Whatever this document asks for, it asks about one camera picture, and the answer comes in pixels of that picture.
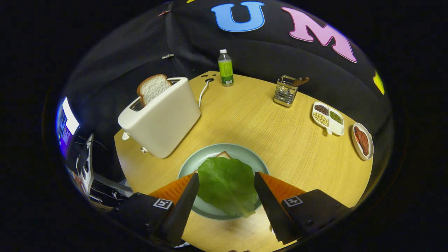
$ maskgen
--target green label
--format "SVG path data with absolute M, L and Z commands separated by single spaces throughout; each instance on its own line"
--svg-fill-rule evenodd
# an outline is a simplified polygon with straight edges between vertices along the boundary
M 220 75 L 222 83 L 223 84 L 233 83 L 232 61 L 231 60 L 218 61 L 218 66 L 220 67 Z

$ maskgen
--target toaster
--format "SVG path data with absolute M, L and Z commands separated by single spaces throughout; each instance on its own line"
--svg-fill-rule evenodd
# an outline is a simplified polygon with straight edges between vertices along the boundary
M 123 140 L 137 141 L 144 153 L 169 156 L 201 116 L 187 78 L 168 78 L 167 90 L 144 106 L 136 98 L 118 116 L 125 130 Z

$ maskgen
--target beans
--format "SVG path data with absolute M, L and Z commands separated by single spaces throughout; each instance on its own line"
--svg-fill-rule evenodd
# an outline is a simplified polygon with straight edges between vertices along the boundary
M 328 115 L 328 109 L 322 105 L 316 105 L 316 106 L 314 106 L 314 109 L 316 109 L 317 111 L 319 111 L 320 113 L 322 113 L 326 116 Z
M 330 117 L 336 122 L 342 124 L 342 119 L 333 111 L 330 111 Z
M 318 122 L 322 123 L 325 126 L 328 126 L 328 120 L 325 118 L 324 115 L 314 112 L 313 117 L 316 118 Z

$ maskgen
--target pink letter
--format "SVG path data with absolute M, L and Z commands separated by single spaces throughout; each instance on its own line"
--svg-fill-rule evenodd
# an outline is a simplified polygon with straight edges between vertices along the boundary
M 313 42 L 313 37 L 308 33 L 307 27 L 314 33 L 319 43 L 323 46 L 328 45 L 332 38 L 335 38 L 335 44 L 332 45 L 332 49 L 342 57 L 348 59 L 351 62 L 356 63 L 356 58 L 353 55 L 352 47 L 349 41 L 336 29 L 329 25 L 325 25 L 323 28 L 318 23 L 312 20 L 304 13 L 282 7 L 282 10 L 289 12 L 293 19 L 294 30 L 289 33 L 292 37 L 303 41 Z

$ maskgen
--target white sectioned tray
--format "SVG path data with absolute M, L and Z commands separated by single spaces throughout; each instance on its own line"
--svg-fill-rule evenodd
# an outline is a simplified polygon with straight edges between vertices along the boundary
M 326 115 L 326 114 L 321 113 L 320 111 L 317 111 L 317 110 L 315 109 L 315 106 L 316 106 L 316 105 L 322 105 L 322 106 L 324 106 L 326 109 L 328 109 L 328 114 Z M 338 123 L 337 121 L 333 120 L 333 119 L 330 117 L 330 111 L 334 112 L 336 115 L 338 115 L 338 116 L 341 118 L 341 120 L 342 120 L 342 124 Z M 322 123 L 320 123 L 319 121 L 317 121 L 316 118 L 314 118 L 314 116 L 313 116 L 314 113 L 319 113 L 319 114 L 321 114 L 321 115 L 324 115 L 325 118 L 328 120 L 328 126 L 325 126 L 324 124 L 322 124 Z M 343 135 L 343 134 L 344 134 L 344 131 L 345 131 L 345 130 L 344 130 L 344 117 L 343 117 L 338 111 L 336 111 L 335 109 L 331 108 L 330 106 L 328 106 L 328 105 L 326 105 L 326 104 L 324 104 L 324 103 L 322 103 L 322 102 L 318 102 L 318 101 L 316 101 L 316 102 L 313 104 L 313 109 L 311 110 L 311 117 L 314 119 L 314 121 L 315 121 L 319 126 L 321 126 L 321 127 L 323 127 L 323 128 L 326 128 L 326 129 L 327 129 L 327 132 L 328 132 L 330 135 L 331 135 L 331 134 L 335 134 L 335 135 Z
M 355 126 L 359 128 L 360 131 L 364 132 L 367 136 L 367 140 L 369 141 L 369 154 L 367 156 L 364 155 L 364 152 L 362 152 L 361 145 L 358 143 L 358 140 L 355 136 Z M 351 129 L 352 134 L 352 141 L 353 145 L 355 146 L 356 151 L 358 152 L 358 155 L 360 158 L 362 158 L 364 161 L 367 161 L 373 157 L 373 140 L 372 136 L 370 135 L 369 131 L 359 122 L 356 122 L 353 124 Z

